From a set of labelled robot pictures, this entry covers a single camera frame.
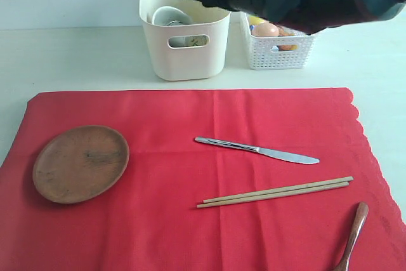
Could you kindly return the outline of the brown egg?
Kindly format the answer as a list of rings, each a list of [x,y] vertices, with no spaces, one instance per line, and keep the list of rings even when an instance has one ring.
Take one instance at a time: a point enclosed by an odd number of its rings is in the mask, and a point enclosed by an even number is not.
[[[255,37],[278,37],[279,28],[269,22],[263,22],[252,28],[251,34]]]

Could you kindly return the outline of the red tablecloth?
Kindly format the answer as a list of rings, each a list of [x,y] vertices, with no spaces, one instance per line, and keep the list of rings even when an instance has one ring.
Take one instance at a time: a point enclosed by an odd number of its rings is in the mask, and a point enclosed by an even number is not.
[[[405,224],[346,88],[41,93],[1,166],[2,270],[331,270],[357,204],[352,270],[404,270]],[[75,205],[32,183],[42,148],[76,126],[127,140],[128,167]],[[296,164],[195,141],[307,155]],[[204,199],[352,176],[347,187],[197,208]]]

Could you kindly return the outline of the silver table knife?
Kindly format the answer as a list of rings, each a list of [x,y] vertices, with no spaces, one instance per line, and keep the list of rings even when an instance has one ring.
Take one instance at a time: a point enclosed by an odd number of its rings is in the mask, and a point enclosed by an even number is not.
[[[218,140],[218,139],[213,139],[213,138],[205,138],[205,137],[197,136],[197,137],[195,137],[195,141],[199,142],[199,143],[208,144],[208,145],[226,147],[229,149],[239,149],[239,150],[245,150],[248,152],[254,152],[257,154],[265,155],[267,157],[271,157],[271,158],[278,159],[281,161],[292,162],[292,163],[296,163],[296,164],[318,164],[320,162],[319,159],[317,159],[315,157],[310,157],[307,155],[295,154],[295,153],[291,153],[291,152],[284,152],[284,151],[280,151],[280,150],[267,149],[267,148],[263,148],[263,147],[257,147],[257,146],[242,144],[242,143],[229,142],[229,141]]]

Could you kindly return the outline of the orange fried chicken piece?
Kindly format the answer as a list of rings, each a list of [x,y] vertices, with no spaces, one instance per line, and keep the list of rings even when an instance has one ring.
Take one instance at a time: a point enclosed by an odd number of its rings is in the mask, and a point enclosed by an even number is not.
[[[291,31],[278,27],[278,36],[279,37],[287,37],[287,36],[295,36],[295,34]]]

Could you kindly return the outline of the stainless steel cup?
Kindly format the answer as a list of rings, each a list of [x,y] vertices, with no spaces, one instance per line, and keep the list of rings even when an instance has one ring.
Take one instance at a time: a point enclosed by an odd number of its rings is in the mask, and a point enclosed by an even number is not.
[[[181,22],[179,20],[173,20],[173,21],[170,21],[169,23],[167,23],[166,27],[174,27],[174,26],[182,26],[182,25],[186,25],[186,23]]]

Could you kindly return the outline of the cream plastic bin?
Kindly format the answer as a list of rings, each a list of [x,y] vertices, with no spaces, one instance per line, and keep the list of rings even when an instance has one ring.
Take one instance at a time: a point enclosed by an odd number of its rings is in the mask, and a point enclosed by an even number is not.
[[[174,7],[192,19],[190,25],[156,25],[154,13]],[[225,65],[230,12],[205,8],[193,0],[139,0],[139,16],[154,72],[167,81],[205,79]]]

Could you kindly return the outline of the white ceramic bowl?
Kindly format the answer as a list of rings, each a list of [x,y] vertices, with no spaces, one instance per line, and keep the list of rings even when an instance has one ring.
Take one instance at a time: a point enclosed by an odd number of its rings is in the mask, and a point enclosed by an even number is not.
[[[189,15],[172,6],[162,6],[156,9],[152,15],[151,23],[153,25],[166,26],[167,23],[173,20],[179,20],[186,23],[186,25],[193,24],[193,20]]]

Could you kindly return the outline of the wooden chopstick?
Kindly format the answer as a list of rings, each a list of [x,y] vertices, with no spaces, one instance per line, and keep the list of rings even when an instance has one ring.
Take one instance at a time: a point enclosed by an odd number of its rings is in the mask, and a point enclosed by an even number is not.
[[[320,191],[330,190],[330,189],[334,189],[334,188],[347,187],[348,185],[349,185],[348,182],[340,182],[340,183],[334,183],[334,184],[330,184],[330,185],[322,185],[322,186],[317,186],[317,187],[301,188],[298,190],[277,192],[277,193],[273,193],[273,194],[239,197],[236,199],[229,199],[229,200],[224,200],[224,201],[216,201],[216,202],[211,202],[211,203],[198,204],[197,208],[211,208],[211,207],[215,207],[215,206],[225,206],[225,205],[230,205],[230,204],[240,204],[240,203],[245,203],[245,202],[254,202],[254,201],[267,200],[267,199],[275,199],[275,198],[280,198],[280,197],[288,197],[288,196],[292,196],[292,195],[308,194],[308,193],[312,193],[312,192],[320,192]]]
[[[230,199],[240,199],[243,197],[276,194],[276,193],[281,193],[281,192],[297,191],[297,190],[314,188],[314,187],[324,187],[327,185],[334,185],[337,183],[347,183],[348,184],[348,182],[350,182],[352,180],[353,180],[352,176],[346,176],[346,177],[342,177],[342,178],[324,180],[324,181],[319,181],[319,182],[311,182],[311,183],[305,183],[305,184],[300,184],[300,185],[291,185],[291,186],[287,186],[287,187],[271,188],[271,189],[259,190],[259,191],[242,193],[242,194],[228,195],[228,196],[224,196],[224,197],[215,197],[212,199],[204,199],[203,203],[209,204],[212,202],[220,202],[220,201],[225,201],[225,200],[230,200]]]

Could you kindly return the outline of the yellow toy cheese wedge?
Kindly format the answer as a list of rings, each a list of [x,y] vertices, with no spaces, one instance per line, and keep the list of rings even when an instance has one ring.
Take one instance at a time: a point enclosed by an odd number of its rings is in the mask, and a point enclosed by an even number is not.
[[[279,51],[294,51],[298,48],[297,45],[280,45],[278,46]]]

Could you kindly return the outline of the yellow lemon with sticker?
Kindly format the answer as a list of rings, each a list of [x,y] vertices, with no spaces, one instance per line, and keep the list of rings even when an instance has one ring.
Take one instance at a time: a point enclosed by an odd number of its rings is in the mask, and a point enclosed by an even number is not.
[[[247,20],[248,20],[248,22],[249,22],[249,25],[253,25],[253,26],[259,25],[259,24],[265,22],[264,19],[259,18],[259,17],[256,17],[256,16],[253,16],[253,15],[248,15],[248,16],[247,16]]]

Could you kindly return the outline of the white perforated plastic basket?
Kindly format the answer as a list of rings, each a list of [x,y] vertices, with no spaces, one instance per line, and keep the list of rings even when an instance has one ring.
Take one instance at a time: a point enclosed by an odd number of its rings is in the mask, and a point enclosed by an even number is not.
[[[301,69],[309,57],[316,35],[279,26],[295,36],[255,37],[251,34],[248,14],[240,14],[240,29],[249,67],[253,70]],[[294,51],[279,51],[280,45],[297,45]]]

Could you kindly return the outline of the brown wooden plate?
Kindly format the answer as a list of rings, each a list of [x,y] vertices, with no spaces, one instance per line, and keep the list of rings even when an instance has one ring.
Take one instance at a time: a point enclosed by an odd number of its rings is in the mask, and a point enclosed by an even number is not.
[[[79,126],[56,136],[41,150],[32,181],[47,200],[75,204],[112,187],[128,161],[129,145],[118,131],[107,126]]]

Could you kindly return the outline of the brown wooden spoon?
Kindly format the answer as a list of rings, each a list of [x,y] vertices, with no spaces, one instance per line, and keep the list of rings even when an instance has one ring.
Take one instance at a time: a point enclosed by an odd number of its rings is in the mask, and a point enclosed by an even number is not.
[[[355,244],[357,243],[358,237],[361,233],[361,230],[365,224],[367,216],[369,214],[369,206],[365,202],[360,202],[358,204],[355,217],[351,226],[350,235],[348,241],[346,243],[346,247],[344,249],[343,255],[337,264],[337,266],[333,269],[333,271],[340,271],[349,270],[350,265],[350,258],[352,252],[354,250]]]

